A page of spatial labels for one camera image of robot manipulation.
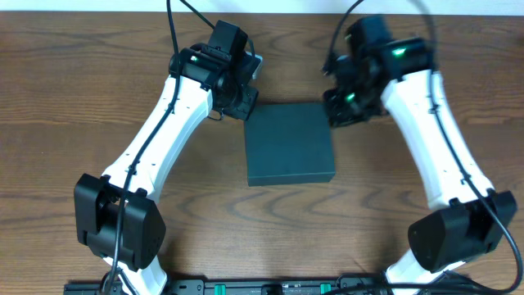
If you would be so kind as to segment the dark green gift box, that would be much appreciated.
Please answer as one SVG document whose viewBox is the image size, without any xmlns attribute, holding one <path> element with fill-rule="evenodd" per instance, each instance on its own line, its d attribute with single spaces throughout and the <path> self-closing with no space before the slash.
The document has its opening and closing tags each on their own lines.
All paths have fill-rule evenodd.
<svg viewBox="0 0 524 295">
<path fill-rule="evenodd" d="M 257 106 L 244 131 L 251 187 L 327 183 L 336 174 L 328 117 L 319 103 Z"/>
</svg>

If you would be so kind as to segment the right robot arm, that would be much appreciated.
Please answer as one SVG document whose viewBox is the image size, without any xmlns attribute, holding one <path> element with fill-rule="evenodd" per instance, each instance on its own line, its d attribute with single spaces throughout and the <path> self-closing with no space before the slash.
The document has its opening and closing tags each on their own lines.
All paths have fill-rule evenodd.
<svg viewBox="0 0 524 295">
<path fill-rule="evenodd" d="M 456 269 L 510 240 L 517 212 L 472 157 L 445 96 L 433 42 L 396 40 L 381 16 L 365 16 L 345 34 L 350 54 L 329 53 L 336 85 L 323 95 L 329 124 L 389 115 L 418 168 L 430 214 L 409 226 L 409 250 L 385 273 L 394 294 L 452 290 Z"/>
</svg>

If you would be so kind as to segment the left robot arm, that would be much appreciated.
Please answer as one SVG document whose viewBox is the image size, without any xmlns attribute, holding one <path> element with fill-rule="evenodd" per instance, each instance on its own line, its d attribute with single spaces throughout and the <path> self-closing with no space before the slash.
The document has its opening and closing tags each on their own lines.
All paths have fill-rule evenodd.
<svg viewBox="0 0 524 295">
<path fill-rule="evenodd" d="M 111 265 L 99 284 L 67 284 L 66 294 L 162 294 L 168 275 L 158 252 L 166 225 L 158 203 L 185 143 L 212 111 L 247 120 L 261 67 L 247 34 L 218 21 L 207 43 L 178 50 L 152 113 L 101 176 L 84 174 L 74 189 L 77 237 Z"/>
</svg>

